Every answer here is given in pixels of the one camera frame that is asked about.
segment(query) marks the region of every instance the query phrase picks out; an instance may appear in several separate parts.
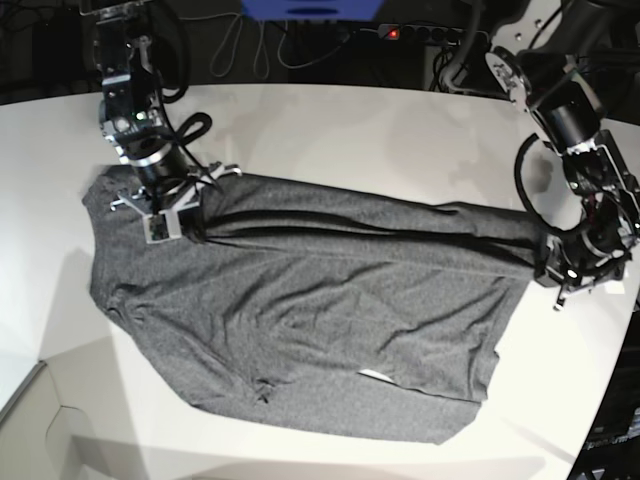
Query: power strip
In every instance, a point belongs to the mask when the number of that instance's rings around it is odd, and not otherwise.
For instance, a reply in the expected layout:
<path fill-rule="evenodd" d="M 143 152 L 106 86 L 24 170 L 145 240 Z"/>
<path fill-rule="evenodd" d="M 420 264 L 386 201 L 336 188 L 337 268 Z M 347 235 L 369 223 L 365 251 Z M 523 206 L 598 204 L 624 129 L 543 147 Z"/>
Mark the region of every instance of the power strip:
<path fill-rule="evenodd" d="M 422 43 L 433 47 L 455 47 L 460 45 L 465 30 L 435 25 L 413 25 L 382 23 L 378 26 L 378 37 L 381 40 Z M 487 32 L 478 32 L 484 41 L 489 42 Z"/>

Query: electrical cable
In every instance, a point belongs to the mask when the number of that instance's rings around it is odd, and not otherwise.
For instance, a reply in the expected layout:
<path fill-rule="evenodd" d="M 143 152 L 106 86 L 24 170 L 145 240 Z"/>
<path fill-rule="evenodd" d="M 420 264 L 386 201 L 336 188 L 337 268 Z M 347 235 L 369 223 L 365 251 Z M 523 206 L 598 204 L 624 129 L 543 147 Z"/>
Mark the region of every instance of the electrical cable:
<path fill-rule="evenodd" d="M 486 92 L 476 88 L 460 87 L 456 85 L 453 80 L 454 76 L 459 72 L 461 65 L 464 65 L 473 46 L 476 34 L 480 30 L 480 19 L 482 17 L 482 10 L 484 8 L 483 0 L 473 0 L 471 7 L 471 20 L 469 26 L 465 32 L 465 35 L 460 43 L 460 47 L 456 51 L 453 59 L 441 73 L 441 82 L 444 86 L 454 93 L 470 93 L 476 95 L 489 96 L 500 100 L 508 100 L 509 96 L 504 92 Z"/>
<path fill-rule="evenodd" d="M 153 35 L 153 30 L 154 30 L 153 29 L 153 20 L 152 20 L 153 17 L 151 16 L 151 11 L 150 11 L 149 4 L 147 4 L 147 13 L 148 13 L 148 16 L 149 16 L 149 19 L 150 19 L 150 30 L 151 30 L 151 33 Z M 171 120 L 169 120 L 169 115 L 167 114 L 167 109 L 166 109 L 166 106 L 165 106 L 165 97 L 164 97 L 164 95 L 162 93 L 162 85 L 160 83 L 160 75 L 158 73 L 158 70 L 155 69 L 155 68 L 153 69 L 152 77 L 153 77 L 154 90 L 155 90 L 156 97 L 157 97 L 157 100 L 158 100 L 158 107 L 160 109 L 160 114 L 162 115 L 162 119 L 163 119 L 163 121 L 164 121 L 164 123 L 165 123 L 165 125 L 167 127 L 167 130 L 169 131 L 169 134 L 171 136 L 171 141 L 185 153 L 185 155 L 189 158 L 189 160 L 191 160 L 191 162 L 205 176 L 207 176 L 209 178 L 209 180 L 211 180 L 211 186 L 214 186 L 214 187 L 217 186 L 217 182 L 211 176 L 211 172 L 209 172 L 209 169 L 206 168 L 202 163 L 200 163 L 198 161 L 198 159 L 187 148 L 187 146 L 186 146 L 186 144 L 184 142 L 184 138 L 181 137 L 180 135 L 178 135 L 178 132 L 175 130 L 175 128 L 173 128 L 173 125 L 171 124 Z M 187 119 L 187 122 L 191 121 L 191 122 L 193 122 L 192 124 L 195 124 L 196 122 L 199 121 L 199 122 L 203 123 L 203 126 L 204 126 L 203 128 L 206 128 L 207 124 L 209 125 L 209 128 L 210 128 L 210 125 L 213 123 L 213 121 L 211 120 L 211 117 L 209 117 L 209 115 L 207 115 L 206 113 L 200 113 L 199 115 L 200 115 L 200 117 L 198 119 L 196 119 L 196 120 L 193 120 L 195 115 L 192 115 L 191 117 L 189 117 L 189 119 Z M 203 116 L 209 117 L 209 120 L 211 120 L 211 123 L 205 121 L 203 119 Z M 186 134 L 186 130 L 188 130 L 191 127 L 192 124 L 188 125 L 186 128 L 184 128 L 184 130 L 183 130 L 184 125 L 183 125 L 183 127 L 180 128 L 181 132 L 183 132 L 183 135 Z"/>
<path fill-rule="evenodd" d="M 542 24 L 542 26 L 540 27 L 540 29 L 536 32 L 536 34 L 533 36 L 533 38 L 531 39 L 531 42 L 529 43 L 529 50 L 532 50 L 533 47 L 535 46 L 536 42 L 538 41 L 538 39 L 540 38 L 540 35 L 542 35 L 542 32 L 544 32 L 549 25 L 551 25 L 551 22 L 553 22 L 558 15 L 560 15 L 560 12 L 562 12 L 562 3 L 560 4 L 560 6 L 556 9 L 555 12 L 553 12 L 549 18 L 547 18 L 547 20 Z"/>
<path fill-rule="evenodd" d="M 185 93 L 189 89 L 190 77 L 191 77 L 191 49 L 189 48 L 189 34 L 184 24 L 180 21 L 180 18 L 173 9 L 167 5 L 165 0 L 156 0 L 153 2 L 157 5 L 162 13 L 171 21 L 178 33 L 178 39 L 180 41 L 180 70 L 178 73 L 178 90 L 172 95 L 164 95 L 164 103 L 175 103 L 184 97 Z"/>
<path fill-rule="evenodd" d="M 446 59 L 447 55 L 450 54 L 449 49 L 443 48 L 441 49 L 436 56 L 433 58 L 432 62 L 432 72 L 433 79 L 431 80 L 431 84 L 429 85 L 429 91 L 435 92 L 436 88 L 439 88 L 440 91 L 443 91 L 442 85 L 440 85 L 440 74 L 442 73 L 442 69 L 447 65 Z"/>
<path fill-rule="evenodd" d="M 518 197 L 520 197 L 520 201 L 524 205 L 525 210 L 531 214 L 535 222 L 547 233 L 554 235 L 560 239 L 571 239 L 575 238 L 582 232 L 586 231 L 589 228 L 589 222 L 586 219 L 583 219 L 578 223 L 575 227 L 569 230 L 563 230 L 558 227 L 554 227 L 550 225 L 534 208 L 531 200 L 527 196 L 527 192 L 524 188 L 524 183 L 522 181 L 522 166 L 524 164 L 525 157 L 527 152 L 531 148 L 531 146 L 538 140 L 538 136 L 534 133 L 529 138 L 527 138 L 520 148 L 518 149 L 518 154 L 516 155 L 516 161 L 513 167 L 513 176 L 516 185 L 516 191 L 518 192 Z"/>
<path fill-rule="evenodd" d="M 287 20 L 285 20 L 285 22 L 284 22 L 284 27 L 285 27 L 285 30 L 287 30 L 287 32 L 288 32 L 289 22 Z M 341 50 L 342 47 L 344 47 L 349 42 L 349 40 L 351 40 L 351 37 L 349 37 L 347 40 L 342 42 L 340 45 L 335 47 L 333 50 L 329 51 L 328 53 L 325 53 L 324 55 L 322 55 L 319 58 L 316 58 L 315 60 L 311 60 L 310 62 L 302 63 L 302 64 L 299 64 L 299 65 L 290 65 L 290 64 L 288 64 L 287 62 L 285 62 L 282 59 L 282 47 L 284 45 L 285 39 L 287 38 L 287 35 L 288 35 L 288 33 L 287 34 L 283 34 L 282 38 L 280 39 L 280 43 L 278 44 L 278 54 L 277 54 L 277 56 L 278 56 L 278 62 L 280 62 L 280 65 L 282 65 L 285 68 L 288 68 L 289 70 L 299 70 L 301 68 L 307 68 L 307 67 L 311 67 L 312 65 L 317 65 L 318 63 L 321 63 L 321 62 L 325 61 L 327 58 L 332 57 L 333 55 L 338 53 L 338 51 Z"/>
<path fill-rule="evenodd" d="M 211 60 L 209 61 L 209 73 L 211 73 L 211 75 L 216 78 L 224 78 L 227 75 L 229 75 L 229 73 L 231 73 L 231 70 L 233 69 L 233 66 L 235 65 L 236 53 L 238 50 L 238 44 L 240 42 L 242 29 L 244 26 L 245 15 L 238 12 L 227 12 L 227 13 L 218 13 L 215 15 L 208 15 L 205 17 L 180 17 L 180 20 L 183 20 L 185 22 L 199 22 L 204 20 L 215 20 L 217 18 L 226 18 L 226 17 L 233 17 L 233 20 L 231 20 L 231 23 L 229 24 L 229 27 L 225 32 L 222 43 L 214 52 L 213 56 L 211 57 Z M 271 64 L 269 62 L 269 56 L 267 53 L 267 47 L 265 43 L 265 22 L 257 22 L 257 23 L 258 23 L 258 29 L 259 29 L 259 39 L 258 39 L 258 48 L 256 49 L 256 54 L 253 57 L 253 74 L 258 80 L 265 81 L 269 78 L 269 75 L 271 74 Z M 216 68 L 215 68 L 216 63 L 218 62 L 219 57 L 224 51 L 224 49 L 227 47 L 227 42 L 232 36 L 234 27 L 237 27 L 237 29 L 236 29 L 235 36 L 233 37 L 233 44 L 231 46 L 232 48 L 231 58 L 229 60 L 229 64 L 222 71 L 216 71 Z M 264 65 L 265 65 L 265 71 L 263 74 L 260 74 L 258 71 L 259 70 L 258 64 L 260 62 L 261 56 L 264 59 Z"/>

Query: power cord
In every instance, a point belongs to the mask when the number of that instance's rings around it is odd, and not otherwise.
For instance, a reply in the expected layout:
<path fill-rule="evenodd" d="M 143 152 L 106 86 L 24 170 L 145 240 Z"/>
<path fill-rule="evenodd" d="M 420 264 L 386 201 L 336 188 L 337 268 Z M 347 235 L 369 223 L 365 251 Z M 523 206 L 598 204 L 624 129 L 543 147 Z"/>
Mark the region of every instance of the power cord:
<path fill-rule="evenodd" d="M 151 19 L 151 23 L 150 23 L 150 29 L 151 29 L 151 33 L 153 34 L 154 32 L 154 26 L 153 26 L 153 16 L 151 15 L 151 11 L 150 11 L 150 6 L 149 4 L 147 4 L 146 6 L 147 8 L 147 13 L 149 18 Z M 171 14 L 168 15 L 172 20 L 176 20 L 178 19 L 178 16 L 174 15 L 172 16 Z M 189 50 L 189 44 L 186 44 L 186 48 L 187 50 Z M 190 58 L 191 52 L 188 51 L 187 52 L 188 57 Z M 187 62 L 186 59 L 183 59 L 183 66 L 185 64 L 188 64 L 190 62 Z M 180 148 L 184 154 L 187 156 L 187 158 L 189 158 L 189 160 L 203 173 L 203 175 L 207 176 L 209 178 L 209 180 L 211 181 L 211 185 L 212 186 L 217 186 L 217 182 L 214 180 L 214 178 L 211 176 L 211 173 L 209 172 L 209 169 L 206 168 L 202 163 L 200 163 L 200 161 L 198 161 L 198 159 L 191 153 L 191 151 L 187 148 L 187 143 L 191 142 L 193 139 L 193 137 L 189 138 L 186 136 L 187 130 L 190 129 L 190 127 L 192 125 L 194 125 L 195 123 L 201 123 L 202 124 L 202 128 L 196 132 L 196 134 L 198 134 L 198 136 L 203 135 L 204 133 L 206 133 L 206 131 L 211 128 L 212 125 L 212 121 L 211 121 L 211 117 L 209 115 L 207 115 L 206 113 L 198 113 L 196 115 L 192 115 L 191 117 L 189 117 L 187 119 L 187 121 L 180 127 L 179 131 L 181 132 L 180 134 L 178 134 L 178 132 L 176 132 L 175 128 L 173 128 L 173 125 L 171 124 L 171 121 L 169 120 L 169 115 L 167 114 L 167 109 L 165 107 L 165 96 L 162 92 L 162 84 L 161 84 L 161 80 L 160 80 L 160 75 L 158 73 L 157 69 L 153 69 L 153 85 L 154 85 L 154 90 L 156 93 L 156 97 L 158 99 L 158 106 L 160 108 L 160 114 L 162 115 L 162 119 L 165 122 L 165 125 L 167 126 L 167 129 L 169 131 L 170 134 L 170 141 L 172 141 L 176 146 L 178 146 L 178 148 Z M 182 95 L 184 95 L 187 91 L 187 89 L 189 88 L 189 83 L 187 81 L 187 84 L 185 86 L 184 91 L 182 92 Z"/>
<path fill-rule="evenodd" d="M 443 69 L 439 81 L 441 81 L 448 90 L 454 93 L 469 93 L 496 98 L 499 100 L 508 100 L 509 96 L 504 92 L 487 92 L 477 88 L 460 87 L 459 85 L 456 85 L 455 82 L 455 78 L 460 74 L 460 69 L 465 64 L 467 56 L 471 51 L 476 34 L 480 30 L 480 20 L 482 18 L 483 9 L 483 0 L 473 0 L 473 4 L 471 6 L 471 20 L 469 21 L 469 26 L 467 27 L 464 38 L 462 39 L 460 48 L 456 51 L 451 62 L 449 62 L 446 68 Z"/>
<path fill-rule="evenodd" d="M 284 46 L 284 41 L 287 38 L 288 32 L 289 32 L 289 22 L 287 20 L 285 20 L 284 22 L 284 28 L 287 33 L 282 34 L 282 38 L 280 39 L 280 43 L 278 44 L 278 62 L 280 62 L 280 65 L 282 65 L 285 68 L 288 68 L 289 70 L 299 70 L 301 68 L 311 67 L 312 65 L 317 65 L 320 62 L 324 62 L 327 58 L 332 57 L 333 55 L 338 53 L 338 51 L 340 51 L 342 47 L 344 47 L 349 42 L 349 40 L 351 40 L 351 37 L 349 37 L 347 40 L 342 42 L 333 50 L 325 53 L 324 55 L 322 55 L 319 58 L 316 58 L 315 60 L 311 60 L 310 62 L 301 63 L 298 65 L 290 65 L 282 59 L 282 47 Z"/>
<path fill-rule="evenodd" d="M 244 27 L 244 18 L 245 15 L 238 12 L 227 12 L 227 13 L 219 13 L 215 15 L 208 15 L 205 17 L 180 17 L 180 20 L 185 22 L 199 22 L 204 20 L 215 20 L 217 18 L 228 18 L 233 17 L 227 31 L 225 32 L 222 43 L 214 52 L 211 60 L 209 62 L 209 73 L 216 78 L 224 78 L 229 73 L 231 73 L 231 69 L 233 68 L 236 61 L 236 53 L 238 50 L 238 43 L 240 42 L 240 36 L 242 34 L 242 29 Z M 269 63 L 269 56 L 267 54 L 267 47 L 265 44 L 265 22 L 258 22 L 258 28 L 260 30 L 258 47 L 256 49 L 256 54 L 253 57 L 253 74 L 258 80 L 265 81 L 269 78 L 271 74 L 271 64 Z M 227 48 L 227 44 L 230 39 L 232 40 L 231 45 L 231 58 L 229 59 L 229 63 L 222 70 L 216 70 L 216 64 L 220 59 L 220 55 Z M 265 70 L 264 73 L 259 72 L 259 63 L 260 57 L 264 59 Z"/>

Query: black cable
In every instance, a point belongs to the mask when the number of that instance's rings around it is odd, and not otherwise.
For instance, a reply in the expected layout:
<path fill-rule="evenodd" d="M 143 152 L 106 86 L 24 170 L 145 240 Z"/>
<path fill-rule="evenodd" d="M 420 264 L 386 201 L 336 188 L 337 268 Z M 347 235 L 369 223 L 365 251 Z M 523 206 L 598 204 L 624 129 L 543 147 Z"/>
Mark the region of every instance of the black cable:
<path fill-rule="evenodd" d="M 484 90 L 479 90 L 477 88 L 460 87 L 459 85 L 456 85 L 454 81 L 454 76 L 459 73 L 460 66 L 466 63 L 467 56 L 471 51 L 471 47 L 473 47 L 476 34 L 480 30 L 480 20 L 482 18 L 483 9 L 483 0 L 473 0 L 473 3 L 471 5 L 471 20 L 469 21 L 469 25 L 462 39 L 462 42 L 460 42 L 460 47 L 456 51 L 451 62 L 449 62 L 449 64 L 447 65 L 447 68 L 442 71 L 442 83 L 448 90 L 454 93 L 470 93 L 475 95 L 483 95 L 498 100 L 509 100 L 509 96 L 504 92 L 487 92 Z"/>
<path fill-rule="evenodd" d="M 442 64 L 442 60 L 449 54 L 449 50 L 443 48 L 440 50 L 435 57 L 433 57 L 431 71 L 433 72 L 433 79 L 431 80 L 431 84 L 429 85 L 429 91 L 435 92 L 436 87 L 440 88 L 442 91 L 442 85 L 440 85 L 440 74 L 442 73 L 442 69 L 447 65 Z"/>
<path fill-rule="evenodd" d="M 153 2 L 157 5 L 163 14 L 171 21 L 178 33 L 178 39 L 180 40 L 180 72 L 178 74 L 178 91 L 173 95 L 164 95 L 164 103 L 175 103 L 184 97 L 185 93 L 189 89 L 190 77 L 191 77 L 191 49 L 189 48 L 189 34 L 184 24 L 180 21 L 180 18 L 173 9 L 167 5 L 165 0 L 156 0 Z"/>
<path fill-rule="evenodd" d="M 547 233 L 554 235 L 560 239 L 575 238 L 582 232 L 586 231 L 587 228 L 589 228 L 589 222 L 586 219 L 582 220 L 580 223 L 578 223 L 578 225 L 569 230 L 563 230 L 561 228 L 554 227 L 536 211 L 533 204 L 529 200 L 529 197 L 527 196 L 527 192 L 525 191 L 524 183 L 522 181 L 522 165 L 524 164 L 527 152 L 537 140 L 538 136 L 534 133 L 529 138 L 527 138 L 518 149 L 518 154 L 516 155 L 516 161 L 513 167 L 513 176 L 516 184 L 516 191 L 518 192 L 518 197 L 520 197 L 520 201 L 524 205 L 525 210 L 529 214 L 531 214 L 535 222 Z"/>
<path fill-rule="evenodd" d="M 151 16 L 151 10 L 149 7 L 149 4 L 147 4 L 147 14 L 149 16 L 149 22 L 150 22 L 150 31 L 151 34 L 153 35 L 153 17 Z M 175 128 L 173 128 L 173 125 L 171 124 L 171 120 L 169 120 L 169 115 L 167 114 L 167 109 L 165 106 L 165 98 L 162 94 L 162 85 L 160 83 L 160 76 L 158 74 L 158 70 L 157 69 L 153 69 L 153 85 L 154 85 L 154 90 L 156 93 L 156 97 L 158 99 L 158 106 L 160 108 L 160 114 L 162 115 L 162 119 L 165 122 L 165 125 L 167 127 L 167 130 L 169 130 L 170 133 L 170 137 L 171 137 L 171 141 L 178 146 L 178 148 L 180 148 L 185 155 L 189 158 L 189 160 L 191 160 L 191 162 L 204 174 L 206 175 L 209 180 L 211 180 L 211 186 L 216 187 L 218 185 L 218 183 L 214 180 L 214 178 L 211 176 L 211 172 L 209 172 L 209 169 L 206 168 L 204 165 L 202 165 L 202 163 L 200 163 L 198 161 L 198 159 L 196 157 L 193 156 L 193 154 L 189 151 L 189 149 L 187 148 L 187 146 L 185 145 L 185 142 L 183 141 L 184 139 L 180 137 L 180 135 L 178 135 L 178 132 L 176 132 Z M 184 133 L 186 133 L 186 130 L 189 129 L 191 125 L 188 125 L 187 128 L 184 130 Z"/>
<path fill-rule="evenodd" d="M 542 27 L 540 27 L 540 29 L 533 36 L 533 38 L 531 39 L 531 43 L 529 43 L 529 50 L 531 50 L 536 44 L 536 42 L 540 38 L 540 35 L 542 35 L 542 32 L 544 32 L 549 27 L 549 25 L 551 25 L 551 22 L 553 22 L 556 17 L 560 15 L 560 12 L 562 12 L 562 4 L 560 4 L 560 6 L 556 9 L 555 12 L 551 14 L 549 18 L 547 18 L 547 21 L 542 24 Z"/>

